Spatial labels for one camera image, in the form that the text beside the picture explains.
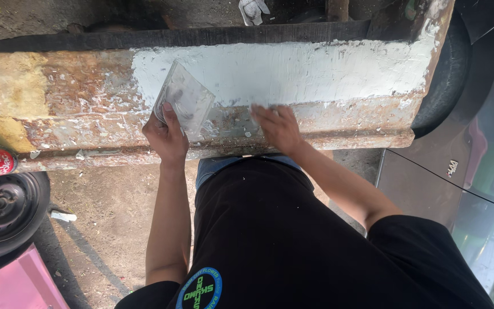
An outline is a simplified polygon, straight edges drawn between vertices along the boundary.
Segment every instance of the car emblem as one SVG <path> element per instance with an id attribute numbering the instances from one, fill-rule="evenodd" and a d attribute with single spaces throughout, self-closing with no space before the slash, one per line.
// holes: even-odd
<path id="1" fill-rule="evenodd" d="M 458 162 L 455 160 L 451 160 L 451 164 L 449 164 L 449 168 L 447 169 L 447 176 L 451 178 L 451 175 L 457 171 Z"/>

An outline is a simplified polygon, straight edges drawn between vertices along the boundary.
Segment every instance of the concrete ground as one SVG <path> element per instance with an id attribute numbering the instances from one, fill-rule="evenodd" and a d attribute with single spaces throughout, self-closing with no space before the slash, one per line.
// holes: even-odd
<path id="1" fill-rule="evenodd" d="M 50 34 L 70 23 L 91 25 L 134 16 L 141 26 L 156 27 L 160 11 L 170 27 L 237 26 L 243 19 L 237 0 L 0 0 L 0 39 Z M 367 19 L 382 0 L 351 1 L 351 16 Z M 266 0 L 272 14 L 265 23 L 284 23 L 296 11 L 323 0 Z M 325 154 L 371 183 L 381 150 L 327 151 Z M 186 176 L 193 217 L 197 161 L 188 161 Z M 48 216 L 32 237 L 45 265 L 71 308 L 113 308 L 144 285 L 144 255 L 158 191 L 158 165 L 106 167 L 49 172 L 51 209 L 77 214 L 67 223 Z M 342 213 L 314 183 L 314 194 L 354 228 L 363 228 Z"/>

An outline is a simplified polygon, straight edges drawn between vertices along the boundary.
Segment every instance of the black t-shirt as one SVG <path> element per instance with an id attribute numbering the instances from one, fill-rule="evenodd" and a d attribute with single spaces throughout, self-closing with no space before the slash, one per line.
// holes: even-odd
<path id="1" fill-rule="evenodd" d="M 186 282 L 116 308 L 494 308 L 441 224 L 391 215 L 365 239 L 312 190 L 275 161 L 220 170 L 196 195 Z"/>

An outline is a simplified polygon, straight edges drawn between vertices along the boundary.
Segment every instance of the blue circular logo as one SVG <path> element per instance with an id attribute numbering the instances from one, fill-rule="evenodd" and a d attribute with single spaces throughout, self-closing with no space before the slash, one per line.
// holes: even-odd
<path id="1" fill-rule="evenodd" d="M 176 309 L 213 309 L 222 292 L 218 270 L 205 267 L 196 272 L 178 294 Z"/>

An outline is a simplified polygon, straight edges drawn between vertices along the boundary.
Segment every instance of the hand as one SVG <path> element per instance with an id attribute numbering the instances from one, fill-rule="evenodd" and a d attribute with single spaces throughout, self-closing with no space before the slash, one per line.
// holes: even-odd
<path id="1" fill-rule="evenodd" d="M 251 115 L 260 123 L 268 143 L 282 154 L 291 157 L 306 145 L 310 146 L 300 135 L 298 123 L 290 107 L 281 105 L 270 109 L 253 104 Z"/>
<path id="2" fill-rule="evenodd" d="M 142 127 L 142 134 L 158 153 L 162 165 L 183 168 L 188 152 L 188 137 L 180 127 L 177 115 L 168 102 L 163 104 L 163 116 L 167 121 L 167 126 L 161 123 L 152 112 L 150 119 Z"/>

